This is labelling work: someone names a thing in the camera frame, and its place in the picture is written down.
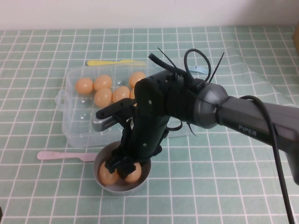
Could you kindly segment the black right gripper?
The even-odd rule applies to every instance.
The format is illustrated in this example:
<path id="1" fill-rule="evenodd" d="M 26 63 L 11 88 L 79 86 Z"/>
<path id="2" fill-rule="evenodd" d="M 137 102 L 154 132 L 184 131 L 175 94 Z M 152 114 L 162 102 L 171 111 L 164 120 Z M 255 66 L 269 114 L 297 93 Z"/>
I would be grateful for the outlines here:
<path id="1" fill-rule="evenodd" d="M 119 167 L 120 162 L 146 161 L 156 153 L 163 139 L 169 116 L 133 117 L 133 128 L 127 124 L 123 130 L 120 145 L 113 150 L 112 158 L 105 161 L 105 168 L 109 173 L 117 173 L 125 180 L 136 170 L 135 164 Z"/>

